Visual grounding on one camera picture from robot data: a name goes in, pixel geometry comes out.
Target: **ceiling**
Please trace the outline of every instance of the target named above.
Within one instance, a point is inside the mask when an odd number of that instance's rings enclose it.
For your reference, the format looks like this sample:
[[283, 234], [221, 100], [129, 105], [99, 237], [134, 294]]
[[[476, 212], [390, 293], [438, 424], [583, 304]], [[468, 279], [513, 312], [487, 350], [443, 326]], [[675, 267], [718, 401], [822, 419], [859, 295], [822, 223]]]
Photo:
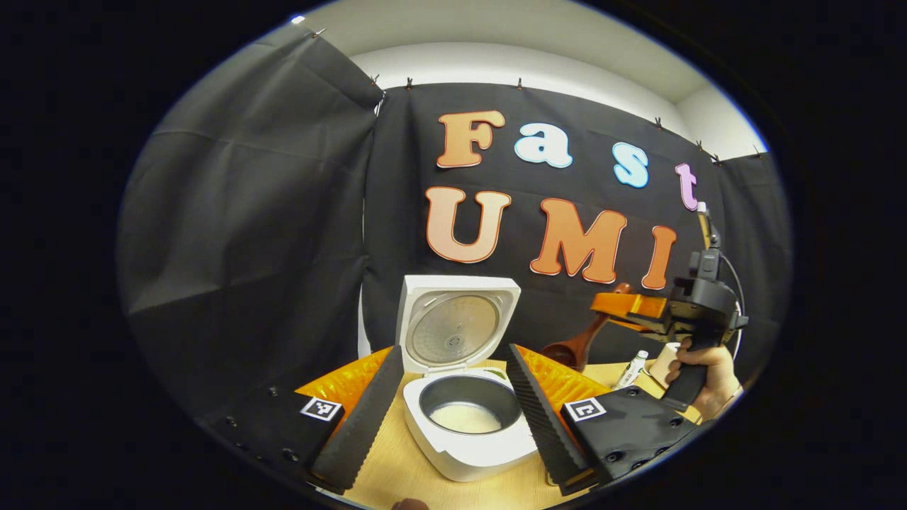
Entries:
[[660, 44], [569, 0], [337, 0], [303, 15], [347, 56], [407, 44], [508, 44], [594, 65], [672, 103], [707, 85]]

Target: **bottle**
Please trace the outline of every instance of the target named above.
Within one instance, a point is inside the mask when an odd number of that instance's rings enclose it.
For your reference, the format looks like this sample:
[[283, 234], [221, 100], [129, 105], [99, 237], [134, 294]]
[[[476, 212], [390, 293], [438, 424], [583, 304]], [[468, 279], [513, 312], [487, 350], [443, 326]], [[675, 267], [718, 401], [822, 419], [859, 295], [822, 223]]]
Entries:
[[624, 369], [623, 374], [620, 374], [618, 379], [618, 384], [614, 387], [615, 390], [621, 389], [627, 386], [632, 386], [636, 382], [636, 378], [639, 377], [639, 372], [642, 371], [642, 368], [646, 364], [646, 358], [649, 357], [649, 353], [645, 350], [641, 350], [636, 353], [636, 357], [627, 365], [627, 368]]

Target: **black fabric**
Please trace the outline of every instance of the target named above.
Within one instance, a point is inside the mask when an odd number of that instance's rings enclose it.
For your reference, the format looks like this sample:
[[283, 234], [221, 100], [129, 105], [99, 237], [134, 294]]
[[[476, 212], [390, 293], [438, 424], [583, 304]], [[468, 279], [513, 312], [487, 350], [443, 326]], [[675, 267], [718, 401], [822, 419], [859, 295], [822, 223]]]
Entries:
[[[727, 223], [723, 252], [740, 278], [749, 317], [734, 370], [749, 387], [768, 362], [784, 323], [794, 279], [794, 233], [784, 185], [769, 154], [727, 160], [719, 168]], [[727, 267], [722, 267], [722, 280], [734, 288]]]
[[[440, 169], [436, 158], [444, 152], [445, 113], [497, 110], [505, 118], [493, 129], [488, 150], [478, 151], [482, 162], [474, 167]], [[569, 136], [573, 163], [553, 168], [547, 163], [520, 159], [514, 144], [526, 123], [550, 123]], [[649, 157], [649, 183], [642, 189], [617, 181], [612, 147], [626, 142]], [[691, 251], [703, 249], [697, 215], [681, 200], [675, 167], [687, 163], [697, 178], [694, 195], [705, 201], [717, 227], [725, 230], [725, 212], [718, 169], [697, 146], [653, 122], [630, 113], [560, 93], [492, 84], [444, 83], [419, 85], [407, 91], [386, 91], [375, 128], [366, 179], [366, 276], [363, 311], [372, 348], [395, 342], [396, 309], [405, 274], [463, 274], [513, 278], [522, 294], [501, 346], [511, 342], [527, 348], [566, 340], [583, 331], [594, 318], [590, 311], [597, 292], [613, 289], [570, 277], [532, 272], [530, 262], [540, 254], [545, 235], [545, 198], [576, 204], [583, 227], [603, 210], [617, 211], [628, 224], [620, 234], [615, 262], [616, 283], [627, 281], [642, 290], [649, 269], [657, 225], [673, 229], [678, 240], [668, 263], [668, 285], [657, 295], [667, 295], [672, 276], [686, 276]], [[449, 186], [463, 190], [454, 237], [471, 243], [478, 235], [481, 206], [478, 191], [499, 191], [512, 197], [504, 209], [497, 247], [487, 260], [463, 264], [435, 254], [425, 238], [428, 200], [425, 190]], [[647, 349], [656, 356], [661, 345], [635, 332], [611, 324], [599, 333], [590, 353], [591, 363], [620, 362]]]
[[356, 359], [362, 197], [381, 91], [286, 24], [200, 80], [154, 130], [118, 231], [125, 314], [193, 416]]

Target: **wooden spoon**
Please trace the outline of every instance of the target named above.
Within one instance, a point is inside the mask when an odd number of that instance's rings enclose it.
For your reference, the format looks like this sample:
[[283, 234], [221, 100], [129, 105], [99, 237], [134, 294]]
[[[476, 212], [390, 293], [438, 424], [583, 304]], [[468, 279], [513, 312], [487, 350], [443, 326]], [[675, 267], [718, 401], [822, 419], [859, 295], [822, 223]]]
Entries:
[[[615, 294], [630, 294], [633, 289], [628, 283], [620, 283], [613, 290]], [[589, 362], [589, 350], [592, 347], [592, 340], [599, 333], [602, 326], [608, 322], [611, 316], [606, 313], [596, 312], [595, 320], [589, 324], [589, 327], [579, 335], [565, 341], [555, 342], [545, 346], [541, 354], [551, 358], [558, 363], [582, 372]]]

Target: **wooden table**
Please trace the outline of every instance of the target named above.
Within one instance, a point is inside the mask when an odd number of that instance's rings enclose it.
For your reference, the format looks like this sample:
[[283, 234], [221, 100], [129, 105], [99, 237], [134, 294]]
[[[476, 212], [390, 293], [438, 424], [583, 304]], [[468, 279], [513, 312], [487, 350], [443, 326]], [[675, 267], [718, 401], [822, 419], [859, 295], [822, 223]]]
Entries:
[[[646, 368], [654, 362], [654, 359], [649, 360]], [[627, 363], [588, 365], [583, 374], [613, 387], [626, 366]], [[505, 363], [488, 360], [476, 367], [504, 368]], [[548, 484], [538, 452], [513, 469], [484, 480], [459, 483], [444, 478], [419, 449], [405, 422], [403, 387], [419, 377], [419, 374], [404, 374], [356, 483], [342, 499], [374, 510], [390, 510], [394, 503], [407, 497], [426, 502], [430, 510], [501, 510], [548, 508], [588, 492], [561, 496], [558, 487]], [[640, 374], [635, 384], [653, 397], [661, 397], [664, 393], [664, 389], [646, 374]], [[693, 407], [682, 416], [694, 423], [699, 418]]]

